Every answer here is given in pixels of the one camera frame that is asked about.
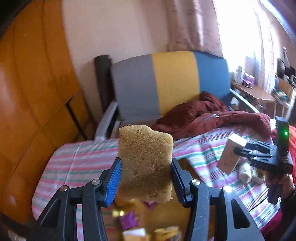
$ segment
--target maroon jacket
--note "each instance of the maroon jacket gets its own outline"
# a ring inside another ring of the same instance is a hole
[[[179,140],[206,133],[217,127],[235,124],[247,125],[267,138],[271,134],[268,115],[229,111],[222,101],[208,92],[202,92],[199,100],[177,105],[151,128],[169,133],[174,140]]]

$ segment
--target striped tablecloth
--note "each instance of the striped tablecloth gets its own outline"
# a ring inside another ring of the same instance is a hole
[[[236,133],[247,140],[261,139],[251,128],[232,126],[217,128],[206,134],[175,142],[173,157],[186,158],[202,181],[208,186],[221,188],[230,185],[241,198],[248,210],[257,206],[267,195],[265,184],[251,182],[244,185],[238,179],[238,166],[228,176],[217,167],[227,137]],[[83,186],[98,178],[103,170],[109,169],[117,157],[118,140],[109,139],[101,142],[86,141],[66,144],[60,147],[49,160],[36,188],[32,210],[35,219],[39,217],[56,190],[62,185],[70,188]],[[278,211],[277,205],[267,200],[250,213],[259,228],[262,228]],[[117,232],[112,220],[111,208],[102,209],[109,240],[117,240]],[[83,240],[81,206],[77,208],[78,240]]]

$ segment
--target orange wooden cabinet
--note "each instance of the orange wooden cabinet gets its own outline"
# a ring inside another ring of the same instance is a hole
[[[53,152],[78,140],[79,130],[87,138],[95,131],[70,61],[61,0],[31,1],[0,39],[0,113],[0,212],[26,223]]]

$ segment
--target white box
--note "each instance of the white box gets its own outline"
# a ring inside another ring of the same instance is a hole
[[[217,167],[221,171],[229,175],[235,168],[240,158],[240,156],[234,154],[234,148],[245,148],[247,142],[248,141],[246,139],[240,137],[235,133],[228,137],[227,143],[225,145],[221,158],[218,161]]]

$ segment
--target curtain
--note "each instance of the curtain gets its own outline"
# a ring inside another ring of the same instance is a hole
[[[166,0],[170,51],[202,51],[223,57],[211,0]]]
[[[231,72],[252,65],[255,84],[272,91],[272,29],[257,0],[166,0],[166,8],[170,51],[224,56]]]

